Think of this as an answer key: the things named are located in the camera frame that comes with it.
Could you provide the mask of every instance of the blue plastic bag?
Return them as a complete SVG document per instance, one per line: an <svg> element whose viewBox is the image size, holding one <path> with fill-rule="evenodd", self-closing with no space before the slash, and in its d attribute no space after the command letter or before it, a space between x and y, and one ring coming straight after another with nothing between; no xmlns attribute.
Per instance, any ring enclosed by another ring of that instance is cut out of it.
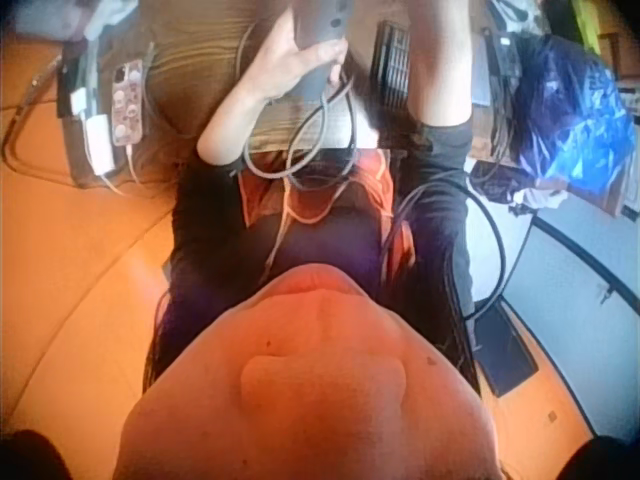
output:
<svg viewBox="0 0 640 480"><path fill-rule="evenodd" d="M635 151L633 119L600 58L565 39L523 38L514 116L519 163L536 178L602 193Z"/></svg>

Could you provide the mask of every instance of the desk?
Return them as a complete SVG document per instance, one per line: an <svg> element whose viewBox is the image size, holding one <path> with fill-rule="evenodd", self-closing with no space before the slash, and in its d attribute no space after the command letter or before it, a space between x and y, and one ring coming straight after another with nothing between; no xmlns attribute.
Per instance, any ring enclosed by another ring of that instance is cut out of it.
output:
<svg viewBox="0 0 640 480"><path fill-rule="evenodd" d="M154 165L168 165L189 155L197 135L235 83L236 49L242 35L256 18L273 16L285 3L285 0L140 0L139 8L129 18L103 34L99 62L101 111L110 112L115 69L122 63L144 58L153 41L157 55L149 73L147 93L163 116L180 132L191 137L180 138L163 128L161 123L145 116L145 137L134 147L139 174L152 171ZM471 0L471 4L473 30L480 31L489 24L485 3L483 0ZM368 72L377 26L382 20L408 26L406 0L355 0L348 32L352 56L349 69L353 70L350 74L356 77L360 115L371 111L365 105L371 106L375 102L368 90ZM261 22L256 28L245 49L243 64L251 60L269 28L269 21ZM293 131L314 107L290 99L268 106L253 133L251 150L286 149ZM70 162L83 172L74 178L82 184L87 180L84 177L92 176L91 171L82 158L82 141L77 137L77 126L68 121L65 126ZM332 109L329 126L324 147L346 147L351 128L346 105L336 105ZM303 137L303 148L310 148L315 142L317 128L318 125L316 129L310 128ZM492 128L492 110L475 107L473 157L489 159ZM381 148L401 149L407 145L408 129L402 119L387 123L383 130ZM123 157L123 152L116 151L119 165L126 163Z"/></svg>

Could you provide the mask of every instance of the wooden floor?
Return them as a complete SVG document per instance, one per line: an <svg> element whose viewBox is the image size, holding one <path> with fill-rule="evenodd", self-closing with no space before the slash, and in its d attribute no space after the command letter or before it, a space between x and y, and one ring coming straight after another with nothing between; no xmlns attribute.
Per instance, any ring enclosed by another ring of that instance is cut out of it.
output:
<svg viewBox="0 0 640 480"><path fill-rule="evenodd" d="M177 18L171 28L185 26ZM57 51L3 40L3 129L33 74ZM65 173L54 99L52 86L33 109L17 153ZM141 394L153 311L166 288L161 266L172 248L172 194L121 198L50 185L4 165L0 172L3 428L49 437L75 479L111 478L120 429ZM506 469L515 479L547 480L588 431L549 362L522 335L540 372L501 399L486 389L484 398Z"/></svg>

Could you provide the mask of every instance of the smartphone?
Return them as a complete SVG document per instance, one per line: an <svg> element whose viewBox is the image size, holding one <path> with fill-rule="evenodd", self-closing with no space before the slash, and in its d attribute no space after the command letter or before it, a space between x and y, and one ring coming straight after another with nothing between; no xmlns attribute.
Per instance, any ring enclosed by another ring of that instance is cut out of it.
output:
<svg viewBox="0 0 640 480"><path fill-rule="evenodd" d="M113 76L111 96L111 136L117 147L142 140L142 60L118 67Z"/></svg>

